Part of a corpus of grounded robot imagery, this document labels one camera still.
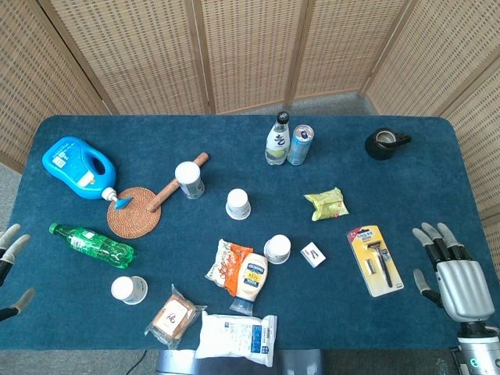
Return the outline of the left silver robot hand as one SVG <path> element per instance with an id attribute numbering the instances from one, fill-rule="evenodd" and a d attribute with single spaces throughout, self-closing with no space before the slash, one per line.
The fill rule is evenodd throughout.
<path id="1" fill-rule="evenodd" d="M 16 258 L 30 240 L 29 234 L 23 234 L 14 240 L 20 228 L 21 226 L 18 223 L 14 223 L 5 231 L 1 232 L 1 286 L 5 283 L 5 279 L 9 275 Z M 36 293 L 36 289 L 31 287 L 23 293 L 17 302 L 9 307 L 1 309 L 1 321 L 20 314 L 30 304 Z"/>

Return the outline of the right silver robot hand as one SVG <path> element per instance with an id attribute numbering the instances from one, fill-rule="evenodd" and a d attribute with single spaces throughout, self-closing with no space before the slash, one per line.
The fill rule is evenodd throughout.
<path id="1" fill-rule="evenodd" d="M 422 223 L 412 234 L 424 247 L 438 284 L 438 290 L 432 290 L 423 272 L 414 269 L 419 293 L 458 323 L 484 322 L 493 315 L 495 307 L 484 272 L 450 229 L 444 223 L 436 227 Z"/>

